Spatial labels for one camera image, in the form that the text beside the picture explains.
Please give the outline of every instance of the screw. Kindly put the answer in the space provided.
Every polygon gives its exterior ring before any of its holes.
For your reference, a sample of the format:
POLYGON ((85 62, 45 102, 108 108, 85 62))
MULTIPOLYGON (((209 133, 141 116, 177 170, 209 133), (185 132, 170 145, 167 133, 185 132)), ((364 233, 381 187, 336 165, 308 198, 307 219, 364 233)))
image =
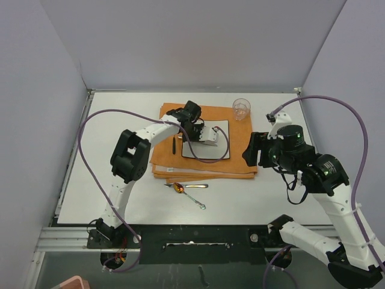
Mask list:
POLYGON ((138 239, 135 236, 132 238, 132 241, 134 241, 135 244, 139 243, 138 239))
POLYGON ((258 235, 257 234, 251 234, 250 240, 254 243, 257 243, 258 242, 258 235))

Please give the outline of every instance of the black cable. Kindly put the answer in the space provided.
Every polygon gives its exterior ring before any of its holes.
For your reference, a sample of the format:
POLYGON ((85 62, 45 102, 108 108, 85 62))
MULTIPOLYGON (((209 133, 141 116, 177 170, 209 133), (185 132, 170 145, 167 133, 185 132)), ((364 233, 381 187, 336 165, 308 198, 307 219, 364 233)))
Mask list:
POLYGON ((93 222, 96 222, 98 219, 94 219, 92 220, 90 223, 88 223, 87 225, 87 228, 85 229, 87 231, 87 233, 90 233, 90 231, 88 230, 88 227, 93 223, 93 222))
POLYGON ((298 178, 297 178, 297 175, 294 175, 293 173, 290 173, 290 172, 287 172, 287 171, 284 171, 282 170, 281 167, 279 167, 278 169, 276 169, 275 167, 273 167, 274 171, 279 173, 282 177, 282 180, 285 182, 286 184, 286 195, 288 197, 288 202, 292 205, 299 205, 301 203, 303 203, 305 200, 306 200, 306 197, 307 195, 309 194, 309 192, 306 190, 305 193, 302 195, 302 198, 299 202, 293 202, 292 200, 290 200, 290 197, 289 197, 289 191, 294 191, 295 189, 295 186, 297 185, 297 181, 298 181, 298 178), (288 183, 288 181, 286 180, 286 177, 285 175, 294 175, 294 180, 290 183, 288 183))

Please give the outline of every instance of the clear plastic cup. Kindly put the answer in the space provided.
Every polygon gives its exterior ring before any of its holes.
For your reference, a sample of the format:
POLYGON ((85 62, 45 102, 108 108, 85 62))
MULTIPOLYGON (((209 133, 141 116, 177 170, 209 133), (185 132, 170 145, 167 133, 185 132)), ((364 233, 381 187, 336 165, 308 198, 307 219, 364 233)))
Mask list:
POLYGON ((233 112, 236 120, 245 119, 250 113, 251 105, 247 99, 238 98, 233 103, 233 112))

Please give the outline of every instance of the white tabletop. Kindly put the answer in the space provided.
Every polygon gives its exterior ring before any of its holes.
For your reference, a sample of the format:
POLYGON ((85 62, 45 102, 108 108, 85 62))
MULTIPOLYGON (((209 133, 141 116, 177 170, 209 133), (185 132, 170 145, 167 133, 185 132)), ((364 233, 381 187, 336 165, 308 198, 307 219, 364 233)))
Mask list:
MULTIPOLYGON (((245 93, 95 93, 89 114, 107 108, 133 111, 154 119, 164 102, 231 107, 237 98, 246 98, 251 103, 253 131, 268 131, 271 125, 266 113, 280 104, 296 98, 296 94, 245 94, 245 93)), ((307 130, 300 104, 295 102, 285 108, 293 123, 307 130)), ((109 159, 120 133, 125 129, 135 131, 149 123, 122 113, 100 114, 87 124, 82 146, 86 159, 103 187, 111 186, 109 159)), ((286 199, 286 186, 272 169, 258 169, 253 180, 213 179, 204 181, 206 189, 190 189, 188 193, 204 203, 201 210, 186 196, 174 193, 164 186, 163 179, 155 179, 151 164, 144 176, 135 184, 127 205, 125 219, 128 223, 156 225, 266 225, 281 214, 293 217, 303 225, 330 225, 321 206, 309 196, 301 205, 291 205, 286 199)), ((304 192, 300 187, 291 193, 293 200, 299 200, 304 192)), ((58 223, 86 224, 101 216, 106 205, 102 193, 77 156, 58 223)))

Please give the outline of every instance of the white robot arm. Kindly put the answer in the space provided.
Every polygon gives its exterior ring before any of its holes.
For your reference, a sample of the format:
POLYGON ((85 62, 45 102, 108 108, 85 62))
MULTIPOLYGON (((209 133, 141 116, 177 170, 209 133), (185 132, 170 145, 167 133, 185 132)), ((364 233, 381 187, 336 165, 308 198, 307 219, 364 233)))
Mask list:
MULTIPOLYGON (((136 132, 122 132, 111 157, 113 179, 109 199, 120 216, 125 215, 126 206, 135 182, 147 169, 150 150, 171 135, 179 133, 179 126, 187 132, 190 141, 205 145, 216 145, 216 128, 197 123, 201 115, 200 107, 188 101, 184 108, 168 111, 159 123, 154 123, 136 132)), ((119 243, 117 228, 122 221, 106 204, 101 218, 96 222, 98 233, 111 244, 119 243)))
POLYGON ((306 144, 302 127, 291 125, 284 111, 268 115, 268 120, 273 125, 271 131, 251 135, 244 159, 249 166, 255 166, 260 151, 258 165, 275 168, 280 174, 294 175, 297 184, 306 187, 304 196, 310 193, 323 207, 340 240, 319 235, 287 215, 268 225, 269 236, 299 247, 322 261, 344 287, 372 288, 382 279, 382 273, 368 245, 373 246, 382 263, 385 247, 367 223, 360 204, 352 209, 352 189, 341 163, 331 155, 317 154, 313 146, 306 144), (369 242, 365 241, 354 213, 359 215, 369 242))

